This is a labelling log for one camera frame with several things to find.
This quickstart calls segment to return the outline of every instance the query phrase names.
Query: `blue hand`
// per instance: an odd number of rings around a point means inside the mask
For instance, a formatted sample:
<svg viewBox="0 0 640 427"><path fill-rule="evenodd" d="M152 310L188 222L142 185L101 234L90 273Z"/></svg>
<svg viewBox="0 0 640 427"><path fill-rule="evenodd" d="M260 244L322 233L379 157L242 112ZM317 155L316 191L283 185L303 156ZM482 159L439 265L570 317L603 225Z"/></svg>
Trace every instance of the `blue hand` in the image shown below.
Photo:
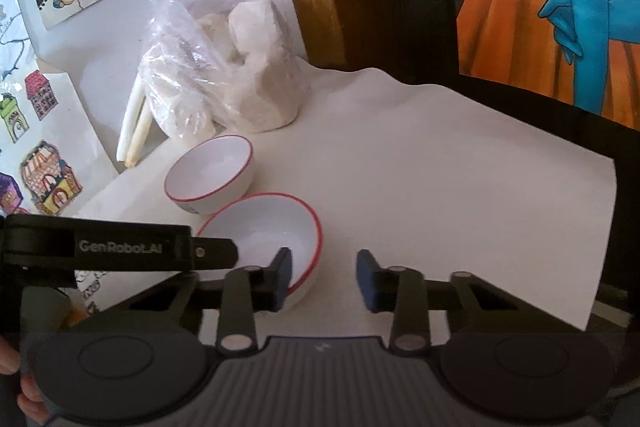
<svg viewBox="0 0 640 427"><path fill-rule="evenodd" d="M547 0L538 15L554 27L569 64L574 64L574 105L602 112L609 68L609 0Z"/></svg>
<svg viewBox="0 0 640 427"><path fill-rule="evenodd" d="M640 0L609 1L610 38L640 44Z"/></svg>

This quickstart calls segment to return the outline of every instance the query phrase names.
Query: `white stick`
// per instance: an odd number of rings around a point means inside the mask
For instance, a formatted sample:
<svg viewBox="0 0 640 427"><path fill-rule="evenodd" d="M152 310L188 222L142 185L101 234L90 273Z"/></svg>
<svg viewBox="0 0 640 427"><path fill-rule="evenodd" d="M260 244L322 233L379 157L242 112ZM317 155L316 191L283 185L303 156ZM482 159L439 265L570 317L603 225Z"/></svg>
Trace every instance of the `white stick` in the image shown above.
<svg viewBox="0 0 640 427"><path fill-rule="evenodd" d="M140 74L136 75L136 79L133 82L133 88L129 95L129 102L127 102L127 109L124 112L124 119L122 120L122 128L120 130L120 137L118 138L118 149L116 150L116 160L124 162L127 158L127 151L131 145L131 139L133 131L138 121L138 115L140 109L145 102L145 90L142 84Z"/></svg>
<svg viewBox="0 0 640 427"><path fill-rule="evenodd" d="M151 123L153 121L154 115L153 113L151 113L151 107L148 101L145 100L145 103L142 106L142 111L140 112L138 124L136 125L136 129L133 132L131 145L129 147L129 151L127 152L127 158L124 162L124 165L127 169L135 167L138 164L138 161L140 160L140 153L142 152L142 148L145 145L146 137L149 134Z"/></svg>

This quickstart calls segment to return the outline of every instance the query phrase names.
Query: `red rim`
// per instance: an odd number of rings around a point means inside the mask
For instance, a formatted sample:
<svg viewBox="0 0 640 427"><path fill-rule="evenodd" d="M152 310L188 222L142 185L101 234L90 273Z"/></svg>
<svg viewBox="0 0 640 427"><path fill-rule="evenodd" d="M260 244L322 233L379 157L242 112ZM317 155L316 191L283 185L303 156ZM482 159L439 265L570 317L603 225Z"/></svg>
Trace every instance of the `red rim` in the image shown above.
<svg viewBox="0 0 640 427"><path fill-rule="evenodd" d="M259 198L261 196L280 196L280 197L283 197L283 198L289 198L290 200L294 200L295 202L297 202L297 203L299 203L299 204L301 204L302 206L305 207L306 211L309 214L311 214L311 217L313 217L314 224L316 225L316 235L318 236L318 243L316 244L316 251L314 252L314 256L311 258L311 263L309 263L309 266L306 267L306 270L303 272L302 276L300 276L300 278L296 281L296 283L292 287L289 288L289 291L287 292L287 296L289 296L294 291L296 291L298 288L300 288L300 286L302 286L305 283L305 281L309 278L309 276L311 275L313 270L316 268L316 266L318 266L318 263L320 261L320 252L322 251L322 242L324 240L324 237L322 237L322 225L320 223L320 219L318 218L318 214L316 214L316 211L314 211L313 208L311 208L311 206L309 206L309 204L306 203L305 201L303 201L300 198L297 198L295 196L292 196L291 194L285 194L284 192L258 192L257 194L252 194L251 196L246 196L246 197L241 198L239 200L233 201L232 203L229 203L227 206L222 207L219 211L217 211L215 214L210 216L209 219L207 219L204 222L204 225L202 225L200 227L200 229L198 230L198 237L200 237L200 234L202 234L202 231L209 226L209 223L211 221L213 221L214 219L216 219L216 216L218 214L222 214L222 212L224 212L230 206L233 206L234 204L240 203L241 201L250 200L252 198Z"/></svg>
<svg viewBox="0 0 640 427"><path fill-rule="evenodd" d="M242 138L245 142L247 142L249 144L249 158L244 163L242 168L238 171L238 173L233 178L231 178L228 182L226 182L224 185L222 185L222 187L218 187L218 188L216 188L216 190L213 190L212 192L208 192L207 194L204 194L203 196L196 196L195 198L188 198L188 199L183 200L183 199L180 199L180 198L174 198L171 194L169 194L169 191L166 189L166 182L169 179L169 175L171 174L171 171L174 170L175 166L178 165L178 163L180 163L182 158L184 158L185 156L190 154L192 151L196 150L198 147L201 147L204 144L206 144L206 143L208 143L208 142L210 142L212 140L217 140L217 139L220 139L220 138ZM202 143L198 143L195 147L192 147L186 153L184 153L182 156L180 156L180 158L178 158L178 161L172 165L172 167L169 169L169 172L167 172L167 174L166 174L166 176L164 178L164 193L166 194L167 198L169 198L172 201L176 201L177 203L190 203L191 201L198 201L198 200L202 200L204 198L208 198L209 196L213 196L216 192L220 192L220 190L222 190L223 188L227 188L231 183L236 181L238 179L238 176L240 176L240 174L242 174L244 172L244 170L249 166L249 163L251 163L251 160L253 158L254 158L254 145L249 140L247 140L244 136L240 136L239 134L225 134L223 136L214 136L213 138L209 138L208 140L204 140L204 142L202 142Z"/></svg>

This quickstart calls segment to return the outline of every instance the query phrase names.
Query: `white wall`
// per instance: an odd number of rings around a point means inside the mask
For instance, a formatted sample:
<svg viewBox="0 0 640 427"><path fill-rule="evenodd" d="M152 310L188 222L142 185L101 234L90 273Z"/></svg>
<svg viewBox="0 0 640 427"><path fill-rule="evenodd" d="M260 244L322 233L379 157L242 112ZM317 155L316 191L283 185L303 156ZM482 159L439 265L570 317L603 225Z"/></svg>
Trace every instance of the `white wall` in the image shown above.
<svg viewBox="0 0 640 427"><path fill-rule="evenodd" d="M52 31L44 29L35 0L19 2L38 57L69 73L98 137L114 160L145 24L151 16L147 1L102 0ZM274 2L289 26L296 53L305 56L292 1ZM163 139L156 129L148 146Z"/></svg>

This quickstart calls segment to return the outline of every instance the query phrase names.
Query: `screw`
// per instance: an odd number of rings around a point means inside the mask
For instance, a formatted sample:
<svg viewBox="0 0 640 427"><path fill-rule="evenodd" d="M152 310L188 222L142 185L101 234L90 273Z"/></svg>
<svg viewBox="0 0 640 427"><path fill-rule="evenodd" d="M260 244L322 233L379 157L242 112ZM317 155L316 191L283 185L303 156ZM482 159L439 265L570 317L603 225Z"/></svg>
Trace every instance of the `screw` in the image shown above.
<svg viewBox="0 0 640 427"><path fill-rule="evenodd" d="M253 344L254 341L246 335L227 335L220 341L220 346L227 351L244 351L253 346Z"/></svg>
<svg viewBox="0 0 640 427"><path fill-rule="evenodd" d="M419 351L427 345L427 341L420 335L400 335L394 344L403 351Z"/></svg>

